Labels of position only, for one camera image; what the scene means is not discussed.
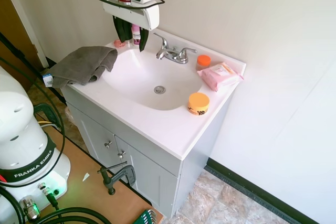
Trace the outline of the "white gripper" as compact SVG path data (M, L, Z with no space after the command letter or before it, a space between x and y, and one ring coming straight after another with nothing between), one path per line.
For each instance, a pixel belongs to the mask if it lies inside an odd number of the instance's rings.
M160 0L105 0L103 9L113 16L115 30L121 42L132 39L132 24L140 27L139 51L145 49L149 31L160 22Z

